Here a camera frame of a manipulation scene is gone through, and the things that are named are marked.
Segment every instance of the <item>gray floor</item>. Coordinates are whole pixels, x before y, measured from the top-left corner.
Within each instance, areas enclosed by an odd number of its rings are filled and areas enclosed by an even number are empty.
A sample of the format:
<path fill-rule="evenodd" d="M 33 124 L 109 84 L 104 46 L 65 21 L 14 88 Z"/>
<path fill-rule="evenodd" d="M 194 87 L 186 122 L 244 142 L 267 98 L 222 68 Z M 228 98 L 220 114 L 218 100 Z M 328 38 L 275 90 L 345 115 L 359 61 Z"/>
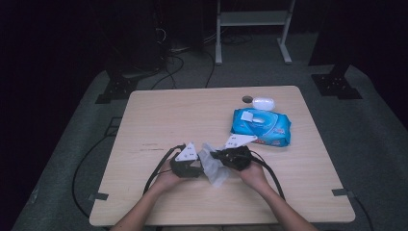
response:
<path fill-rule="evenodd" d="M 298 86 L 319 129 L 344 187 L 358 195 L 375 230 L 406 230 L 408 227 L 408 133 L 375 91 L 370 79 L 355 67 L 346 73 L 350 85 L 363 99 L 339 100 L 320 96 L 311 74 L 327 73 L 332 66 L 308 66 L 317 35 L 289 35 L 287 45 L 293 63 L 285 65 L 275 42 L 276 35 L 256 36 L 249 43 L 223 46 L 223 65 L 216 66 L 209 88 L 248 86 Z M 207 50 L 213 54 L 215 48 Z M 183 68 L 174 74 L 178 89 L 204 88 L 212 69 L 208 54 L 178 55 Z M 179 61 L 169 59 L 174 70 Z M 149 90 L 166 75 L 140 81 L 138 90 Z M 94 104 L 109 81 L 106 72 L 89 86 L 52 158 L 44 170 L 33 199 L 28 201 L 13 230 L 103 230 L 92 227 L 75 207 L 71 196 L 76 167 L 92 146 L 103 138 L 113 116 L 122 116 L 126 100 Z M 170 79 L 156 89 L 173 88 Z M 75 193 L 89 214 L 115 138 L 99 143 L 78 171 Z M 323 224 L 320 230 L 370 230 L 355 200 L 357 218 L 347 224 Z"/>

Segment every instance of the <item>dark background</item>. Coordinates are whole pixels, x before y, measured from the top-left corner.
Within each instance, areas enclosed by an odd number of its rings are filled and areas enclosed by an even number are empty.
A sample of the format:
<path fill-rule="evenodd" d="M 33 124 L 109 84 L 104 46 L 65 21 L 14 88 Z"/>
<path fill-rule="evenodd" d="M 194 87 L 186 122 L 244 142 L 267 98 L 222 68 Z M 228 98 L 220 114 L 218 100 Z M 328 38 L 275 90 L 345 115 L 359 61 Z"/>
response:
<path fill-rule="evenodd" d="M 214 32 L 216 1 L 158 2 L 1 1 L 1 230 L 13 227 L 84 92 L 116 50 L 132 64 L 154 69 L 161 65 L 158 55 L 163 55 L 154 27 L 173 30 L 169 36 L 175 38 L 186 37 L 180 27 L 196 30 L 192 23 L 200 24 L 203 30 L 198 33 Z M 225 9 L 233 9 L 234 4 L 223 1 Z M 243 10 L 286 7 L 281 1 L 267 0 L 237 4 Z M 120 14 L 123 6 L 135 14 Z M 402 0 L 298 0 L 290 29 L 290 33 L 320 31 L 311 64 L 351 59 L 369 75 L 405 126 L 406 7 Z M 194 35 L 192 43 L 200 38 Z M 138 42 L 129 42 L 135 38 Z"/>

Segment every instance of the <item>person's left arm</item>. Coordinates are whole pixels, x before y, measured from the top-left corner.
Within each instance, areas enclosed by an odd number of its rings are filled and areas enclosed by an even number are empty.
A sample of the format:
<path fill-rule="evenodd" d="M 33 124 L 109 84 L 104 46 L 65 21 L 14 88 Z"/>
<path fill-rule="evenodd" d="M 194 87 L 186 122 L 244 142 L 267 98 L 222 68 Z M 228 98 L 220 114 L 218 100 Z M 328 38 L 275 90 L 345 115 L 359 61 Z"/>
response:
<path fill-rule="evenodd" d="M 163 164 L 161 171 L 169 169 L 170 163 L 169 160 L 167 160 Z M 138 203 L 120 221 L 118 221 L 114 227 L 112 227 L 111 230 L 142 230 L 144 223 L 159 197 L 183 180 L 183 178 L 179 178 L 172 171 L 159 174 L 150 189 L 141 197 Z"/>

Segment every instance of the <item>forearm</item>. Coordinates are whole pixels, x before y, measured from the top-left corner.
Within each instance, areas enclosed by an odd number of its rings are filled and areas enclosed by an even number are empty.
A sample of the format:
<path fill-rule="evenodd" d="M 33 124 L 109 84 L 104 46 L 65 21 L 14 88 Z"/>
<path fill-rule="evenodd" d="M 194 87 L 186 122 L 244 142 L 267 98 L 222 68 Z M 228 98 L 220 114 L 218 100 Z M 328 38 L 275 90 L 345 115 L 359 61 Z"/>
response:
<path fill-rule="evenodd" d="M 295 211 L 282 197 L 271 187 L 263 187 L 257 190 L 260 196 L 267 202 L 269 208 L 275 214 L 279 223 L 286 231 L 316 231 L 309 221 Z"/>
<path fill-rule="evenodd" d="M 151 210 L 162 193 L 153 187 L 111 230 L 142 230 Z"/>

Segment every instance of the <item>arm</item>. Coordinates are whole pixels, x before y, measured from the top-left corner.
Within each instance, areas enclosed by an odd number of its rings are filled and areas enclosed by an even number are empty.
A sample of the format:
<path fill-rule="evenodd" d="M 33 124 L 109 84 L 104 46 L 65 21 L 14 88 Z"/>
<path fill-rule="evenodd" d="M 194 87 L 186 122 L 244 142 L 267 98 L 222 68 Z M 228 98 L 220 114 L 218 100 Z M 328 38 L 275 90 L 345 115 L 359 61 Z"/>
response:
<path fill-rule="evenodd" d="M 257 192 L 268 204 L 279 223 L 287 231 L 312 231 L 318 230 L 309 221 L 295 211 L 282 197 L 269 185 L 261 165 L 252 162 L 249 168 L 236 171 L 246 185 Z"/>
<path fill-rule="evenodd" d="M 171 167 L 169 160 L 167 160 L 163 164 L 161 171 L 169 169 Z M 161 173 L 138 203 L 111 230 L 142 230 L 159 197 L 183 180 L 171 171 Z"/>

